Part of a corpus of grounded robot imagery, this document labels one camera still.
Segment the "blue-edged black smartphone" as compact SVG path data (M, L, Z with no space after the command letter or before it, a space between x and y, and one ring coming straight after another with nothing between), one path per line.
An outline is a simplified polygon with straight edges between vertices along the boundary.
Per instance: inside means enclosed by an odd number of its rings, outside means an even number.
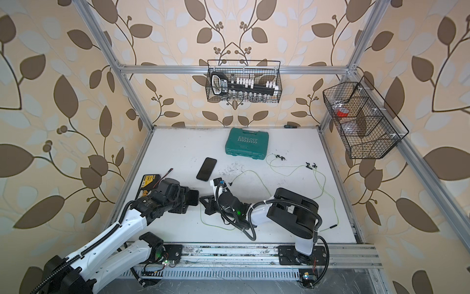
M209 181L216 164L216 159L206 158L197 173L196 179L200 181Z

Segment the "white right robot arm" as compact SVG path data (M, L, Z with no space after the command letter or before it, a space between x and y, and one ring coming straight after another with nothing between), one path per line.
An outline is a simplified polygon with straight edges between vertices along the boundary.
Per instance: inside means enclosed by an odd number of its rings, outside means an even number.
M226 225L244 233L249 240L257 238L255 229L262 224L274 223L294 235L294 246L279 247L281 265L327 265L327 244L317 246L319 228L323 220L314 200L285 188L278 188L273 197L257 203L243 203L228 187L216 187L213 196L200 197L204 213L220 214Z

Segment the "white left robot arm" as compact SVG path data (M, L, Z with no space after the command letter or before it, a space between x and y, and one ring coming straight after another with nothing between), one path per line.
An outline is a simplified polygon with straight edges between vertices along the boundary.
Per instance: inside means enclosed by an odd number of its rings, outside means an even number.
M44 266L34 294L96 294L141 263L167 266L179 261L181 246L165 248L146 228L164 213L184 214L199 202L199 192L174 179L158 179L128 202L119 219L88 244Z

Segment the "black yellow battery pack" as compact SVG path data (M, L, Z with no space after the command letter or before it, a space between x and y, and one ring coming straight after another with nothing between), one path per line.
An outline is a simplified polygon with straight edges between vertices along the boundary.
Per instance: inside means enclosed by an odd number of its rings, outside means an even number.
M157 182L161 179L159 174L144 175L139 185L137 197L147 196L156 186Z

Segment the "red black battery lead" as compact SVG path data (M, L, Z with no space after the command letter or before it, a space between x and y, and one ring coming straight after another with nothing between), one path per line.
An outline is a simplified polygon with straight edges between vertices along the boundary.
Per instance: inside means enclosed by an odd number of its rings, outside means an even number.
M170 168L170 170L167 171L164 176L160 177L160 179L159 179L159 180L155 183L155 185L153 186L153 189L156 188L156 187L159 185L159 183L160 183L163 179L165 179L172 171L173 171L173 168Z

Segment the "green plastic tool case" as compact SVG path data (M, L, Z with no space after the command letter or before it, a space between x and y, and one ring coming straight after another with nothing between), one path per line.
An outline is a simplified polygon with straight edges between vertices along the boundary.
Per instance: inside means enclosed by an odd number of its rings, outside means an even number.
M264 160L267 156L269 134L232 128L225 144L225 153L232 156Z

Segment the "socket wrench set in basket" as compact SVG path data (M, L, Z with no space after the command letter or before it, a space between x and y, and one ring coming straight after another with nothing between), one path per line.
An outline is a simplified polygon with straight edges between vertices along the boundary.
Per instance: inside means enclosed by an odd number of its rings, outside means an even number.
M235 96L243 97L245 93L249 96L261 95L262 97L278 96L281 92L281 86L277 85L273 80L265 82L259 80L258 83L254 77L240 77L235 73L224 73L215 71L209 73L206 88L211 90L216 96Z

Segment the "red item in right basket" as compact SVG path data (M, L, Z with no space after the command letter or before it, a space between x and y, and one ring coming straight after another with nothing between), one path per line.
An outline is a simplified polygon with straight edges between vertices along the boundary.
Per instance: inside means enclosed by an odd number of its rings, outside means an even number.
M340 119L347 118L350 113L350 110L348 109L348 107L344 105L343 103L334 104L332 109L334 110L335 116Z

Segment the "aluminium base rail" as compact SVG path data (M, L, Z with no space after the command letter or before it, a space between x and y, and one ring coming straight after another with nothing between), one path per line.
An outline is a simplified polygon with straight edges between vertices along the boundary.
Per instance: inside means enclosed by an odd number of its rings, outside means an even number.
M383 269L372 245L319 244L306 257L290 244L250 245L242 243L167 243L165 253L154 262L138 241L114 253L109 261L93 270L99 282L116 278L221 279L301 281L326 270Z

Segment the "aluminium frame post left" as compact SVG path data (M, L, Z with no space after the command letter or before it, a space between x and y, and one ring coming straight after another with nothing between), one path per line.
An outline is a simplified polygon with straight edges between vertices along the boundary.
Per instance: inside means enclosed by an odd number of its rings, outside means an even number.
M111 70L115 74L118 82L123 87L131 106L135 109L137 115L141 118L143 126L147 128L149 132L154 130L154 125L151 122L143 104L140 102L137 93L133 89L130 80L121 71L122 64L118 61L116 55L113 52L112 46L109 44L104 32L101 30L98 21L94 18L92 10L88 1L72 1L80 17L83 19L85 25L90 30L93 38L95 39L98 47L101 50L107 63L110 65Z

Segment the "aluminium frame post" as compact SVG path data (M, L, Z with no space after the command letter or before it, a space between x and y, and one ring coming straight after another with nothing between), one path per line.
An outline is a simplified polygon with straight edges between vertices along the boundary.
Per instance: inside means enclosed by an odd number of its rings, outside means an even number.
M118 82L123 87L131 106L135 109L137 115L141 118L143 126L147 128L149 132L154 130L154 125L151 122L143 104L140 102L137 93L133 89L130 80L121 71L122 64L118 61L116 55L113 52L112 46L109 44L104 32L101 30L98 21L94 18L92 10L88 1L72 1L80 17L83 19L85 25L90 30L93 38L95 39L98 47L101 50L107 63L110 65L111 70L115 74Z
M357 67L363 57L366 48L369 42L372 39L374 32L376 31L378 25L380 24L382 18L384 17L390 1L375 1L372 13L367 20L367 23L362 31L359 39L356 43L356 46L353 50L353 53L347 63L346 66L339 67L339 66L324 66L319 67L318 69L321 70L322 74L327 75L338 75L339 81L338 83L343 82L350 82L351 79L357 74Z

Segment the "aluminium frame post right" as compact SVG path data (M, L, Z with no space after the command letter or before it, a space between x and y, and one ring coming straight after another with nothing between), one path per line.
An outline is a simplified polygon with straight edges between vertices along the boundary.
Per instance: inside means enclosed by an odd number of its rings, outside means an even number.
M374 32L376 31L378 25L380 24L382 18L384 17L390 1L375 1L372 13L367 20L367 23L362 31L359 39L356 43L356 46L353 50L353 53L347 63L346 66L339 67L339 66L324 66L319 67L318 69L321 70L322 74L327 75L338 75L339 81L338 83L343 82L350 82L351 79L357 74L357 67L363 57L366 48L369 42L372 39Z

